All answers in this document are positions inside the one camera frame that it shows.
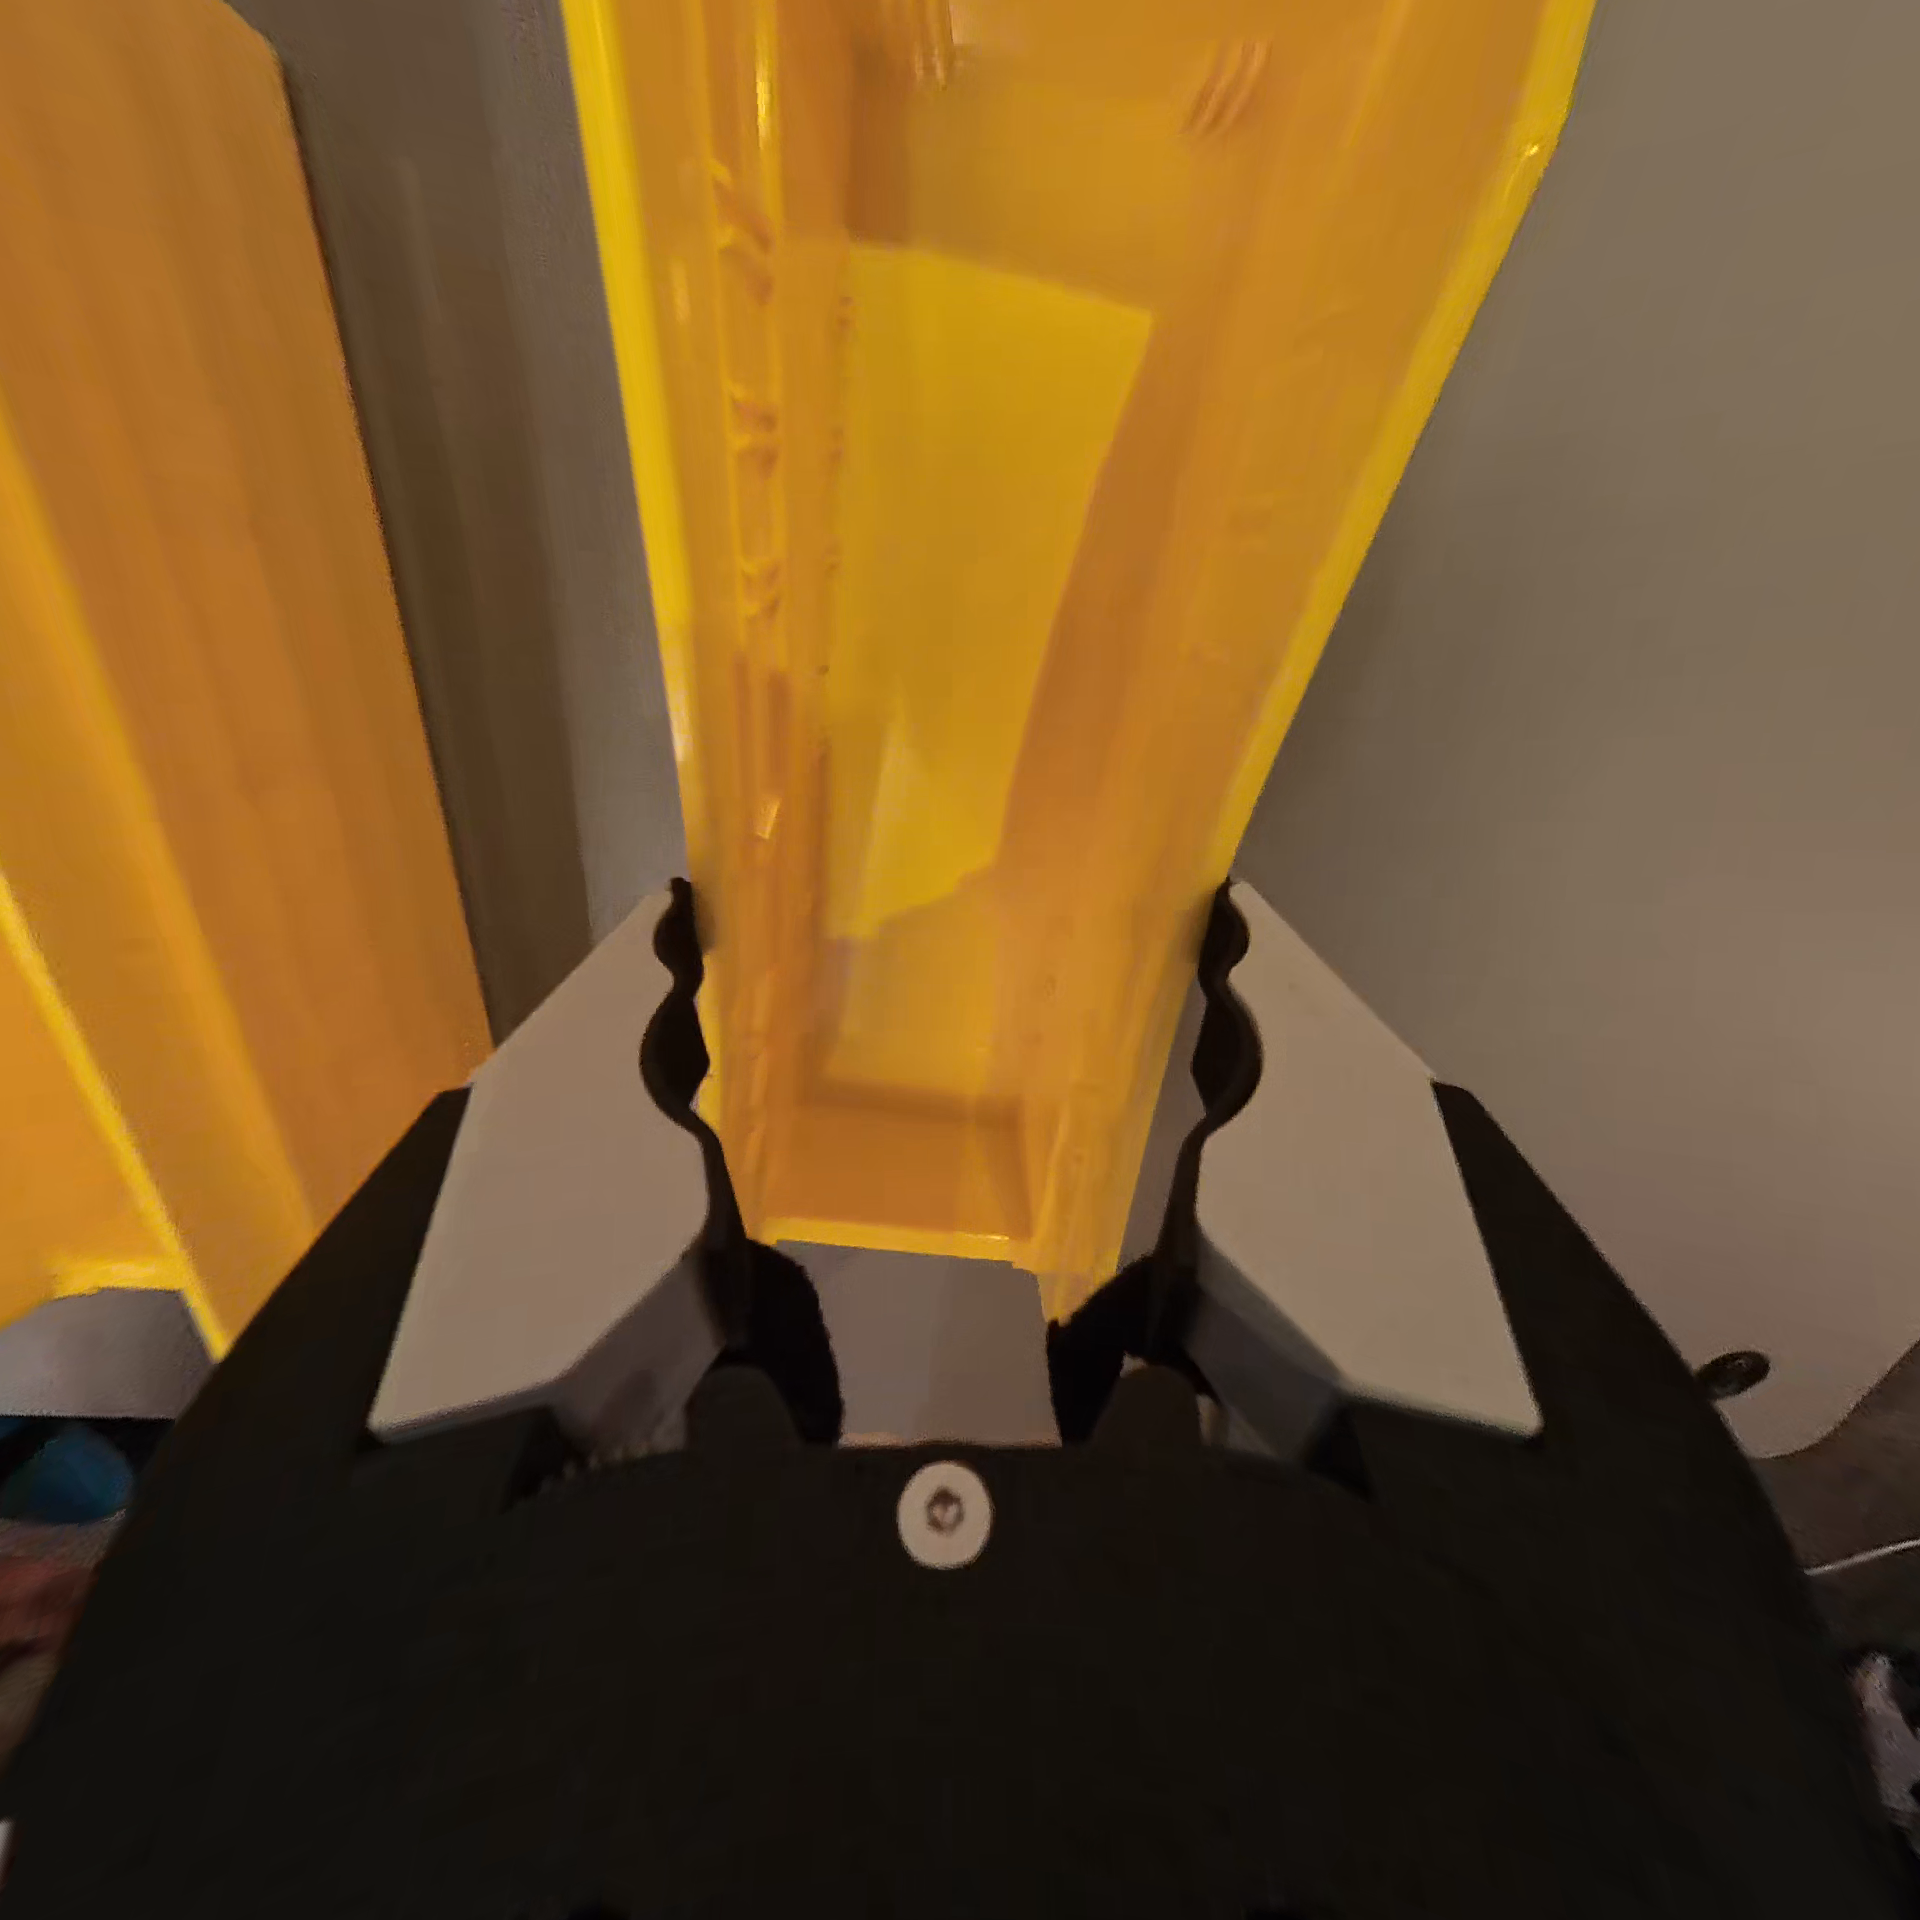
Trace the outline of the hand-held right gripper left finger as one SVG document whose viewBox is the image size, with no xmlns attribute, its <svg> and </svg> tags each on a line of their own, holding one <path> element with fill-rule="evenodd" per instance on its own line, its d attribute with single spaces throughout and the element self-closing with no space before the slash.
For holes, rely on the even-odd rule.
<svg viewBox="0 0 1920 1920">
<path fill-rule="evenodd" d="M 693 884 L 644 894 L 468 1075 L 371 1400 L 377 1439 L 545 1411 L 577 1449 L 667 1439 L 723 1351 L 734 1187 Z"/>
</svg>

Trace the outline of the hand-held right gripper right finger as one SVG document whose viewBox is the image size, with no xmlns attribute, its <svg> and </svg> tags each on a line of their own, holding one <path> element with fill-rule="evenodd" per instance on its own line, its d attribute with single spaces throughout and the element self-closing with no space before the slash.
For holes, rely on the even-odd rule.
<svg viewBox="0 0 1920 1920">
<path fill-rule="evenodd" d="M 1173 1346 L 1206 1436 L 1305 1459 L 1351 1403 L 1532 1439 L 1511 1330 L 1429 1063 L 1228 880 L 1158 1088 L 1158 1229 L 1191 1271 Z"/>
</svg>

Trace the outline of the yellow plastic storage bin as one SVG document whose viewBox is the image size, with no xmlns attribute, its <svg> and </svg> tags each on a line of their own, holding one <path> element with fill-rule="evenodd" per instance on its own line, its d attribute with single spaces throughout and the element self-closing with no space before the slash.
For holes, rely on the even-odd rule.
<svg viewBox="0 0 1920 1920">
<path fill-rule="evenodd" d="M 6 1317 L 226 1355 L 493 1046 L 299 133 L 226 3 L 0 9 Z"/>
<path fill-rule="evenodd" d="M 1577 0 L 563 3 L 755 1239 L 1124 1265 Z"/>
</svg>

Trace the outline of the grey desk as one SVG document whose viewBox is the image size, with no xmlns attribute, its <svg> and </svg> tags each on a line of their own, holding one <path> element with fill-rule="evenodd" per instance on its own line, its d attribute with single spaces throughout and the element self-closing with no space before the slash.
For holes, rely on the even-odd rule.
<svg viewBox="0 0 1920 1920">
<path fill-rule="evenodd" d="M 678 852 L 560 9 L 235 14 L 516 1017 Z M 1917 3 L 1599 3 L 1238 873 L 1761 1459 L 1917 1403 Z"/>
</svg>

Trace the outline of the person's blue black shoe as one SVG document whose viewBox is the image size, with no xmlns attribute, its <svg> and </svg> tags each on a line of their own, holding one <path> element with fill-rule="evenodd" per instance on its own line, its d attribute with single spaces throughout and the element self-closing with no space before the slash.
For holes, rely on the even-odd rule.
<svg viewBox="0 0 1920 1920">
<path fill-rule="evenodd" d="M 124 1449 L 85 1421 L 0 1418 L 0 1520 L 36 1525 L 107 1522 L 135 1487 Z"/>
</svg>

